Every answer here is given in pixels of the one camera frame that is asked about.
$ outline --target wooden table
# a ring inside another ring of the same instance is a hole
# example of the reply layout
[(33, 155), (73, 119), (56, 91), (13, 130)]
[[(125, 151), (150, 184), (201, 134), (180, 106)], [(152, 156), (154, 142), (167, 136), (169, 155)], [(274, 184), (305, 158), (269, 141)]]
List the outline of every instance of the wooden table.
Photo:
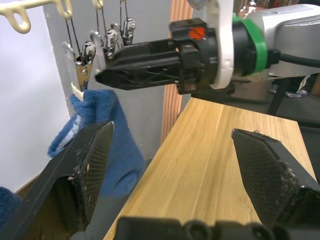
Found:
[[(244, 189), (232, 129), (280, 140), (315, 174), (295, 121), (191, 98), (119, 216), (259, 221)], [(116, 222), (105, 240), (112, 240)]]

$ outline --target green ring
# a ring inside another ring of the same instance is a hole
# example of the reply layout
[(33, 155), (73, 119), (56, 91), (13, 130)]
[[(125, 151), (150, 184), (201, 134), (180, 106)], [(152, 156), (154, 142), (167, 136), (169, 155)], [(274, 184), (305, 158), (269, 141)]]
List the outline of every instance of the green ring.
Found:
[(260, 29), (251, 19), (234, 17), (233, 20), (243, 23), (253, 41), (256, 52), (255, 68), (253, 73), (262, 72), (264, 69), (266, 69), (267, 66), (268, 48), (265, 43), (265, 39), (260, 33)]

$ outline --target blue cloth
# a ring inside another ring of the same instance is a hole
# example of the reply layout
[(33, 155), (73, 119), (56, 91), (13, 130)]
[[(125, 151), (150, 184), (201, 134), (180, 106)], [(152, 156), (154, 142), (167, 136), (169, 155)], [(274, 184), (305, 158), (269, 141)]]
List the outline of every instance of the blue cloth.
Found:
[(112, 90), (85, 90), (83, 99), (82, 102), (74, 95), (70, 97), (76, 114), (56, 136), (48, 154), (51, 157), (56, 156), (81, 128), (113, 121), (114, 132), (100, 194), (124, 197), (143, 174), (144, 158), (130, 133), (119, 99)]
[(0, 230), (20, 203), (16, 194), (0, 186)]

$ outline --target orange sticker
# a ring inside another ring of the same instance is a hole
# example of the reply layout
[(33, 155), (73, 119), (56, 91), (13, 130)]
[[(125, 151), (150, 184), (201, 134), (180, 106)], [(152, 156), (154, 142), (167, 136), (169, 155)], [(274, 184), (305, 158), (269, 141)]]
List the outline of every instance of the orange sticker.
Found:
[(201, 39), (205, 39), (206, 30), (204, 27), (192, 27), (189, 31), (189, 37), (191, 39), (195, 39), (200, 41)]

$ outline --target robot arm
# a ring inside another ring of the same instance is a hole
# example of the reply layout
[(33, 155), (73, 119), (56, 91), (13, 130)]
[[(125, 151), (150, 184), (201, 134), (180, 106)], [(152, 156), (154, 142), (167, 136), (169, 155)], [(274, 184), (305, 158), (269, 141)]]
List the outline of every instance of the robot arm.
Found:
[(215, 18), (215, 13), (225, 14), (224, 8), (214, 11), (221, 6), (216, 3), (207, 5), (207, 23), (199, 18), (172, 22), (170, 39), (121, 49), (96, 80), (123, 90), (175, 83), (180, 94), (188, 94), (224, 89), (232, 77), (254, 74), (256, 80), (266, 80), (320, 72), (319, 6), (257, 11), (248, 19), (233, 19), (227, 30), (228, 25), (219, 24), (223, 18)]

